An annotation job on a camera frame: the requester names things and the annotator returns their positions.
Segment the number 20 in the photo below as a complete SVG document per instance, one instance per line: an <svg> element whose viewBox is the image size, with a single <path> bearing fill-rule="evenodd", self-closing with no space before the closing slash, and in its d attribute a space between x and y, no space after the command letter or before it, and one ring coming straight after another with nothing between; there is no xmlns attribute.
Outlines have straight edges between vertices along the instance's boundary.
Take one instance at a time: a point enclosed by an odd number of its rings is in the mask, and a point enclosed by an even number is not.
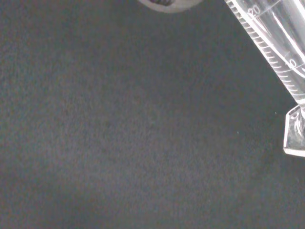
<svg viewBox="0 0 305 229"><path fill-rule="evenodd" d="M261 10L258 8L257 5L254 5L253 7L248 9L248 15L251 18L254 18L257 14L259 14L261 12Z"/></svg>

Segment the circular object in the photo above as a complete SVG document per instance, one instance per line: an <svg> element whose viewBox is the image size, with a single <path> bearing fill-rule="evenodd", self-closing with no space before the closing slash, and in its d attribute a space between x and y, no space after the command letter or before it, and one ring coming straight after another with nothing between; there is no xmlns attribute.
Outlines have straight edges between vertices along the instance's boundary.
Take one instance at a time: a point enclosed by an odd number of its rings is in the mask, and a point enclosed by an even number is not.
<svg viewBox="0 0 305 229"><path fill-rule="evenodd" d="M138 0L148 8L163 13L179 13L196 6L203 0Z"/></svg>

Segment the dark gray fabric surface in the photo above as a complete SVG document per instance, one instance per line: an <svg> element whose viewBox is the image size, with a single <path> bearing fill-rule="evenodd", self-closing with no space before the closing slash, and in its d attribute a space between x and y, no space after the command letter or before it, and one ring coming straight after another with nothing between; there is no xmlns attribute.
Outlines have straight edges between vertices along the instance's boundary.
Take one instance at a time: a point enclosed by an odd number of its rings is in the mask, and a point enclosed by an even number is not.
<svg viewBox="0 0 305 229"><path fill-rule="evenodd" d="M221 0L2 1L0 228L304 228L295 106Z"/></svg>

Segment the transparent glass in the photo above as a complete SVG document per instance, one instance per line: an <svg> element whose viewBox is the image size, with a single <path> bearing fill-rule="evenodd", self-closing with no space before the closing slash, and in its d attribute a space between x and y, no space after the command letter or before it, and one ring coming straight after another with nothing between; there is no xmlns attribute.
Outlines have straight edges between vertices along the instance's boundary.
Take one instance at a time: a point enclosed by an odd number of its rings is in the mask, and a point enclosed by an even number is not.
<svg viewBox="0 0 305 229"><path fill-rule="evenodd" d="M305 0L225 0L298 106L286 116L284 150L305 156Z"/></svg>

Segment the hexagonal base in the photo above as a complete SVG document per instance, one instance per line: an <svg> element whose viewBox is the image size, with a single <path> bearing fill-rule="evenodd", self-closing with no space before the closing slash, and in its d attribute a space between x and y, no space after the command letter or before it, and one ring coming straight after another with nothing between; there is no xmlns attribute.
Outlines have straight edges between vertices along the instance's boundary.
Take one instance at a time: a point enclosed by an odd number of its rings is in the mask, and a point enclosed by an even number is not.
<svg viewBox="0 0 305 229"><path fill-rule="evenodd" d="M300 106L286 114L284 151L286 154L305 157L305 119Z"/></svg>

